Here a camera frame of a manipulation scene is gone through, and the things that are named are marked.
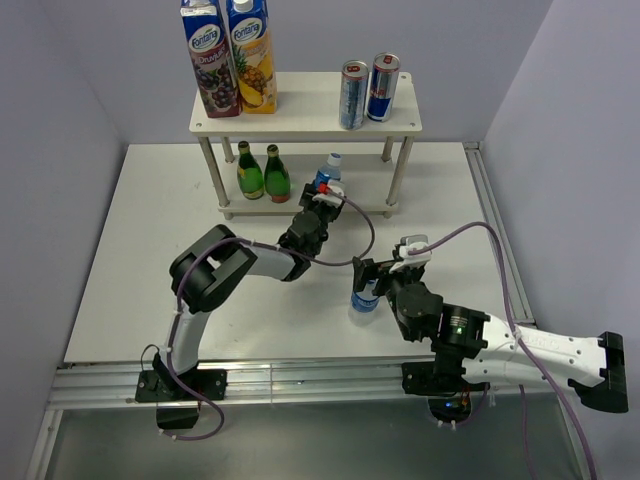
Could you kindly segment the Pocari water bottle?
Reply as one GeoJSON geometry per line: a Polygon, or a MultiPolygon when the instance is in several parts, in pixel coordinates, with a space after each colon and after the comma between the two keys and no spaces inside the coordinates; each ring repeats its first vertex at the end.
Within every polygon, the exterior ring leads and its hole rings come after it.
{"type": "Polygon", "coordinates": [[[362,291],[352,292],[348,315],[354,325],[364,327],[374,321],[380,300],[380,297],[374,294],[376,284],[376,280],[369,280],[362,291]]]}
{"type": "Polygon", "coordinates": [[[342,178],[341,164],[342,156],[335,152],[330,153],[326,162],[317,170],[314,184],[319,186],[327,184],[330,180],[340,181],[342,178]]]}

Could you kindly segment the green glass bottle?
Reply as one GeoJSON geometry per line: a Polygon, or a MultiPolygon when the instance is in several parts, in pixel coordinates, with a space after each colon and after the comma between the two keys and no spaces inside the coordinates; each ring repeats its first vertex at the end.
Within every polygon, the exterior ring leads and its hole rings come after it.
{"type": "Polygon", "coordinates": [[[291,181],[276,144],[267,147],[267,156],[264,172],[265,191],[272,202],[285,203],[290,198],[291,181]]]}
{"type": "Polygon", "coordinates": [[[264,195],[262,170],[251,153],[250,145],[247,141],[240,141],[238,149],[237,181],[240,191],[246,199],[259,199],[264,195]]]}

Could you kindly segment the silver energy can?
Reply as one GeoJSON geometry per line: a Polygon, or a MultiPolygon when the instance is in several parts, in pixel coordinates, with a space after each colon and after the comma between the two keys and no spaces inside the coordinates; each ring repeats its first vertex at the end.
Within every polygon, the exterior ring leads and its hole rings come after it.
{"type": "Polygon", "coordinates": [[[345,130],[356,130],[364,121],[369,69],[360,60],[349,60],[341,69],[339,123],[345,130]]]}

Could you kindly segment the Red Bull can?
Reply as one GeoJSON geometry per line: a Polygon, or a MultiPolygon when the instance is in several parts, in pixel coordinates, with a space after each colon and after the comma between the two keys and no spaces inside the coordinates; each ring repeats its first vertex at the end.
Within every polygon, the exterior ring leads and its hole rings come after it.
{"type": "Polygon", "coordinates": [[[390,118],[400,70],[399,58],[390,52],[375,56],[369,86],[367,116],[376,122],[390,118]]]}

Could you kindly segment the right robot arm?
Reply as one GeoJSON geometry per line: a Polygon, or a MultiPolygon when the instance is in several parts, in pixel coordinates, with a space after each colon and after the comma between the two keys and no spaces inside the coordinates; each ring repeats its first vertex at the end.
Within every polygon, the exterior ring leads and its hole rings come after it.
{"type": "Polygon", "coordinates": [[[621,414],[629,409],[620,334],[563,336],[510,325],[454,305],[422,280],[425,266],[353,259],[353,287],[368,283],[387,300],[402,338],[428,340],[434,357],[402,365],[402,388],[416,396],[452,396],[486,387],[549,385],[574,392],[582,405],[621,414]]]}

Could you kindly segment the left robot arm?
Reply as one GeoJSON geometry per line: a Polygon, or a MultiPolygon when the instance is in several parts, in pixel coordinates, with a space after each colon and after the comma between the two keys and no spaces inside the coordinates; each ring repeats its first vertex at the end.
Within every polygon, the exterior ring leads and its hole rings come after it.
{"type": "Polygon", "coordinates": [[[171,264],[178,322],[149,370],[142,370],[137,403],[221,400],[224,369],[201,369],[199,346],[210,314],[222,306],[247,276],[282,282],[300,278],[328,240],[328,227],[344,205],[345,185],[337,180],[304,186],[302,210],[273,246],[242,240],[227,226],[213,227],[171,264]]]}

